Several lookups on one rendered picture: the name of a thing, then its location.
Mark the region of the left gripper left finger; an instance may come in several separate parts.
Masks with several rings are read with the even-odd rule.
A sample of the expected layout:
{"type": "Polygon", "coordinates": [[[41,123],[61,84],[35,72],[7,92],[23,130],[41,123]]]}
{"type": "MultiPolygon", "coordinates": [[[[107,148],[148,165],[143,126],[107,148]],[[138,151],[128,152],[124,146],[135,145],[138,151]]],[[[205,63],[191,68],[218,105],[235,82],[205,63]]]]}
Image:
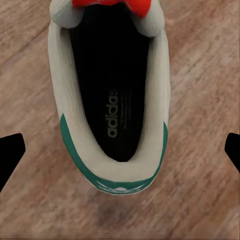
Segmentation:
{"type": "Polygon", "coordinates": [[[0,192],[26,151],[21,133],[0,139],[0,192]]]}

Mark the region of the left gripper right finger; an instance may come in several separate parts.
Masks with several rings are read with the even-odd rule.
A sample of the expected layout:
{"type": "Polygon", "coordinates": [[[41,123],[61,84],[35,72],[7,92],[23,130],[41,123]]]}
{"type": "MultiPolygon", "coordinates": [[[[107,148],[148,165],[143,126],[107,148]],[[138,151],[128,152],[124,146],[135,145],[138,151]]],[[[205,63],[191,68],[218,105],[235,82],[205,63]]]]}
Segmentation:
{"type": "Polygon", "coordinates": [[[240,134],[229,133],[224,150],[240,172],[240,134]]]}

